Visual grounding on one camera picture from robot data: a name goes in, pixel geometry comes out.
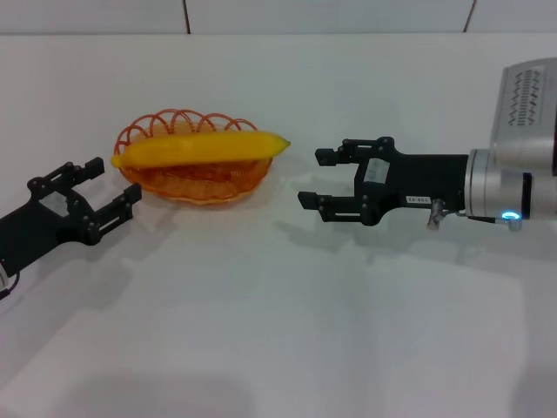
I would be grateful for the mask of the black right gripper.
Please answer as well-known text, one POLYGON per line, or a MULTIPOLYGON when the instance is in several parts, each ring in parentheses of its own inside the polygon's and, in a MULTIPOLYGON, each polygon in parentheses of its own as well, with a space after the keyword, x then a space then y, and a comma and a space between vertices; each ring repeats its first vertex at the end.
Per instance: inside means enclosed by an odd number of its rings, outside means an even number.
POLYGON ((344 139, 337 149, 315 152, 319 165, 388 164, 380 183, 358 169, 355 197, 335 197, 316 192, 299 192, 305 210, 316 211, 324 222, 360 223, 376 226, 383 216, 397 208, 430 209, 434 199, 445 201, 445 210, 465 209, 466 154, 404 154, 394 147, 394 139, 344 139))

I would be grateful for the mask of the yellow banana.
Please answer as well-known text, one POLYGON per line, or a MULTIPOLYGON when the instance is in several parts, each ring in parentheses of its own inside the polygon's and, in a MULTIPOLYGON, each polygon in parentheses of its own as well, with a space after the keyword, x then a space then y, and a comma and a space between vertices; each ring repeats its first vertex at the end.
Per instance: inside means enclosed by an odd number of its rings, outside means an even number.
POLYGON ((164 168, 269 159, 290 142, 267 131, 206 131, 145 138, 111 158, 116 168, 164 168))

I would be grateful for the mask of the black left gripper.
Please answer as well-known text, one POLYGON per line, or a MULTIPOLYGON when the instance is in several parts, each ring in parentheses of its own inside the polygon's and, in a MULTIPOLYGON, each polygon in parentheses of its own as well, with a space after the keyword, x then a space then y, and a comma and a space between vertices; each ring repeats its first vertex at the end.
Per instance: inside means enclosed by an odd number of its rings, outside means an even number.
MULTIPOLYGON (((104 161, 100 157, 84 166, 67 162, 44 177, 31 179, 27 187, 31 192, 71 189, 102 174, 104 161)), ((97 244, 133 218, 133 206, 141 198, 138 183, 96 211, 73 191, 33 195, 25 205, 0 219, 0 266, 5 273, 15 274, 63 243, 97 244)))

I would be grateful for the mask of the orange wire basket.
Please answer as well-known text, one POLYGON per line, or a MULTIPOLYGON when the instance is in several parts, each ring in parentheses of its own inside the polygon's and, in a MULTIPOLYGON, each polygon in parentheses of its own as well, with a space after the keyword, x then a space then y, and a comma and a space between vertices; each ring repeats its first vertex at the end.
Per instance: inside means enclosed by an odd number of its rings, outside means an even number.
MULTIPOLYGON (((116 155, 139 140, 167 133, 190 134, 209 131, 255 131, 256 125, 222 113, 165 109, 143 115, 126 126, 114 145, 116 155)), ((271 167, 270 159, 225 164, 187 165, 161 169, 122 168, 131 183, 159 197, 191 205, 222 205, 243 199, 258 188, 271 167)))

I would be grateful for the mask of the grey right wrist connector stub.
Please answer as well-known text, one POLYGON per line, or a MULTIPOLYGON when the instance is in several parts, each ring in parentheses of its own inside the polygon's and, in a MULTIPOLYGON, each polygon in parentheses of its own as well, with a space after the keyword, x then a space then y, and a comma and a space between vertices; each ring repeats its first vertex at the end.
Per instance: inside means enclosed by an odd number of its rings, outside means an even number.
POLYGON ((432 201, 431 211, 427 222, 427 228, 437 231, 440 228, 440 222, 447 216, 445 210, 445 201, 443 199, 434 199, 432 201))

